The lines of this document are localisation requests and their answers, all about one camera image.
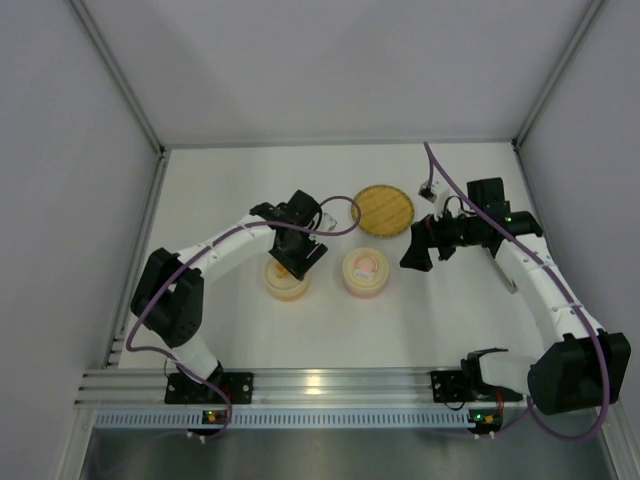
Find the cream lid orange handle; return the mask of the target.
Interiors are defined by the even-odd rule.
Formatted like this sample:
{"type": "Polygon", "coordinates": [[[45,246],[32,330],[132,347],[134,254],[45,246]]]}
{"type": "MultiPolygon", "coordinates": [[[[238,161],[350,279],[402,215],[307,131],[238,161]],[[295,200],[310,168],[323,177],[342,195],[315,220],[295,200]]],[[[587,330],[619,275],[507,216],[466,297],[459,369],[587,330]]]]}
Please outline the cream lid orange handle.
{"type": "Polygon", "coordinates": [[[267,261],[264,268],[263,279],[265,284],[271,283],[274,285],[295,285],[298,282],[311,282],[309,275],[306,275],[302,280],[296,279],[286,268],[274,259],[267,261]]]}

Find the cream lid pink handle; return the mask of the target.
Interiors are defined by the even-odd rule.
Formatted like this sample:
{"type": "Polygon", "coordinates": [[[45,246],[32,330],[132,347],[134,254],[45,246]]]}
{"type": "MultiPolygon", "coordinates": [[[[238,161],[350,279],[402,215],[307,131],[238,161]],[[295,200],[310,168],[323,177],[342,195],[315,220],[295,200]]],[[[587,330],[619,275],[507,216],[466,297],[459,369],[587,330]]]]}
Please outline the cream lid pink handle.
{"type": "Polygon", "coordinates": [[[343,260],[342,273],[346,283],[358,289],[378,289],[389,277],[389,262],[379,250],[370,247],[356,248],[343,260]]]}

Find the metal tongs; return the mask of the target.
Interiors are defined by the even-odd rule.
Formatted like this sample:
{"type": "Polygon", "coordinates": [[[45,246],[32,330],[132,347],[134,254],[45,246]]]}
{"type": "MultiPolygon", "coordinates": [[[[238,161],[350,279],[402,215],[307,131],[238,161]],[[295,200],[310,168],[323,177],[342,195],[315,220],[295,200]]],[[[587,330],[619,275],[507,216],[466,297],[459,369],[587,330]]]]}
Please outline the metal tongs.
{"type": "Polygon", "coordinates": [[[482,252],[484,254],[484,256],[486,257],[486,259],[489,262],[489,265],[491,266],[491,268],[493,269],[494,273],[497,275],[498,279],[502,282],[502,284],[504,285],[505,289],[510,293],[510,294],[515,294],[518,289],[517,286],[514,284],[514,282],[505,274],[505,272],[503,271],[503,269],[501,268],[501,266],[497,263],[496,259],[492,256],[491,254],[491,250],[487,247],[483,247],[482,248],[482,252]]]}

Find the orange lunch bowl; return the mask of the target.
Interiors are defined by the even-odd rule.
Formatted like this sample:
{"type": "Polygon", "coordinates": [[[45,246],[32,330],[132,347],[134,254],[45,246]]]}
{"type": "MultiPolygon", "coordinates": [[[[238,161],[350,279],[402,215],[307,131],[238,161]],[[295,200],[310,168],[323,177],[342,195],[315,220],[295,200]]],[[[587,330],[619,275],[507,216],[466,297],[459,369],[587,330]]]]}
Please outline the orange lunch bowl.
{"type": "Polygon", "coordinates": [[[293,285],[274,285],[267,283],[267,291],[269,294],[279,301],[291,302],[303,297],[309,290],[310,283],[298,282],[293,285]]]}

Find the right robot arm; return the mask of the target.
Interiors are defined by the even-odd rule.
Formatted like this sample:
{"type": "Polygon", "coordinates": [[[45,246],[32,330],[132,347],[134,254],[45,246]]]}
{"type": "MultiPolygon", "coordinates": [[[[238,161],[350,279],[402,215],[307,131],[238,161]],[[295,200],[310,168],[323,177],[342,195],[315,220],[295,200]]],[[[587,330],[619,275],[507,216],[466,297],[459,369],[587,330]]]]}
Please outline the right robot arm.
{"type": "Polygon", "coordinates": [[[528,396],[546,414],[598,407],[619,399],[631,345],[621,333],[608,333],[578,301],[548,251],[543,231],[528,211],[512,210],[501,178],[471,181],[467,196],[476,206],[453,213],[448,189],[424,183],[421,197],[436,211],[414,222],[401,267],[428,272],[430,253],[448,260],[463,247],[480,247],[504,282],[520,294],[544,347],[539,358],[493,347],[461,361],[469,388],[504,388],[528,396]]]}

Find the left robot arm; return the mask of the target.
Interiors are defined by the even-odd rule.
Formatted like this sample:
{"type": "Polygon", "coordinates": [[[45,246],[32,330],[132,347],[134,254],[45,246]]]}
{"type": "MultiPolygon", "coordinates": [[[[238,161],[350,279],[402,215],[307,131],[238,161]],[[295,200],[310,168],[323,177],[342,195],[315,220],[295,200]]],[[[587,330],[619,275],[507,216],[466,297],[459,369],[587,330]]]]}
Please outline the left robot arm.
{"type": "Polygon", "coordinates": [[[160,337],[195,383],[219,386],[224,369],[200,334],[206,287],[267,253],[272,257],[265,270],[267,283],[287,299],[301,296],[308,288],[308,272],[327,252],[311,236],[322,216],[321,204],[298,190],[287,202],[253,207],[227,232],[203,243],[174,253],[155,250],[134,292],[131,313],[160,337]]]}

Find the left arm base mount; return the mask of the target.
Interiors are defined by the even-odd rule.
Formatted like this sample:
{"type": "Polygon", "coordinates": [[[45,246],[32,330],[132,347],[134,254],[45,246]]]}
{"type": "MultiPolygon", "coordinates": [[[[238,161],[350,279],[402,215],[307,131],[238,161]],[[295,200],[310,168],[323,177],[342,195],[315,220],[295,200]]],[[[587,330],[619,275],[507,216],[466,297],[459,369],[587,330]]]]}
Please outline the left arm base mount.
{"type": "MultiPolygon", "coordinates": [[[[217,387],[232,404],[252,403],[254,375],[251,372],[226,372],[217,387]]],[[[224,399],[209,387],[185,374],[172,373],[167,377],[164,403],[168,405],[224,405],[224,399]]]]}

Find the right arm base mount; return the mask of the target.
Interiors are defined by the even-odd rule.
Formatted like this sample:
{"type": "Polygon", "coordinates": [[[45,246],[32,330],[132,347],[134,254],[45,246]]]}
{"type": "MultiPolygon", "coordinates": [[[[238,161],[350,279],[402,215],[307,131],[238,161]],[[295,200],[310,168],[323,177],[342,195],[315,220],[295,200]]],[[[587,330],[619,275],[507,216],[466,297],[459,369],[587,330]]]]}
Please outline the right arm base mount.
{"type": "Polygon", "coordinates": [[[442,404],[490,402],[497,401],[500,393],[506,402],[521,401],[521,394],[505,387],[491,386],[481,379],[480,358],[498,352],[506,352],[506,349],[474,351],[463,358],[456,369],[431,371],[433,400],[442,404]]]}

